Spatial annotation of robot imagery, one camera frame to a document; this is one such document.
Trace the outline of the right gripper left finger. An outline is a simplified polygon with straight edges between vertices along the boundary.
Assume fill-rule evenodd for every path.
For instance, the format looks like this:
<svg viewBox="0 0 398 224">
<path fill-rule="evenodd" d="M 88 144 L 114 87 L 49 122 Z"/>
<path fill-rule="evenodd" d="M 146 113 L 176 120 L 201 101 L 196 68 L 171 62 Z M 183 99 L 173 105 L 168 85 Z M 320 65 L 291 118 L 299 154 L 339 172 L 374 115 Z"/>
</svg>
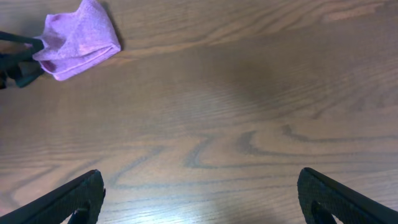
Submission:
<svg viewBox="0 0 398 224">
<path fill-rule="evenodd" d="M 101 172 L 91 170 L 44 196 L 1 217 L 4 224 L 69 223 L 95 224 L 106 189 Z"/>
</svg>

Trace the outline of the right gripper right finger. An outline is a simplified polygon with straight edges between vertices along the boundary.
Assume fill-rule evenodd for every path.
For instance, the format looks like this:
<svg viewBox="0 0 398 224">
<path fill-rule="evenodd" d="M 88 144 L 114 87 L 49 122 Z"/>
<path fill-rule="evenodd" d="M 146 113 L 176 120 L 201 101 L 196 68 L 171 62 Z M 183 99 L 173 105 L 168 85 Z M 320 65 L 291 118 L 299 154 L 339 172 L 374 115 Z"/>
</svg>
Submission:
<svg viewBox="0 0 398 224">
<path fill-rule="evenodd" d="M 309 224 L 395 224 L 397 212 L 351 188 L 305 167 L 300 171 L 298 200 Z"/>
</svg>

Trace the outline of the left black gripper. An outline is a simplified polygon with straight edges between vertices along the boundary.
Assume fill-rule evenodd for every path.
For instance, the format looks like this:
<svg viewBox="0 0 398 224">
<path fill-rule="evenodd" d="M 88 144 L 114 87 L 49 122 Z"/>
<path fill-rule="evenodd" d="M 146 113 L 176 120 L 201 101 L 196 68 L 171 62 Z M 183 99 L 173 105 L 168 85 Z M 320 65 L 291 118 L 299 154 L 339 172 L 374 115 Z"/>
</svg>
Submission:
<svg viewBox="0 0 398 224">
<path fill-rule="evenodd" d="M 1 89 L 7 88 L 7 79 L 14 80 L 19 88 L 30 85 L 44 74 L 39 62 L 21 62 L 44 48 L 40 39 L 24 37 L 1 31 L 1 40 L 28 44 L 29 48 L 17 54 L 1 55 Z"/>
</svg>

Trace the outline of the purple microfiber cloth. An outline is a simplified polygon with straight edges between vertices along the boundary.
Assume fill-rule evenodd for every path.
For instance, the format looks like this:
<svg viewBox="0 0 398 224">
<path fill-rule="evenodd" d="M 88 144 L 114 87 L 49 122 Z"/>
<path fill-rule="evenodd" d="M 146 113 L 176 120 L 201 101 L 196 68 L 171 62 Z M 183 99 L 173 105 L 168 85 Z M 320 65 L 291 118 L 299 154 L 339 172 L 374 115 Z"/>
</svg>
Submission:
<svg viewBox="0 0 398 224">
<path fill-rule="evenodd" d="M 74 12 L 49 14 L 37 37 L 44 48 L 33 55 L 42 69 L 64 81 L 121 51 L 113 24 L 94 0 L 82 0 Z"/>
</svg>

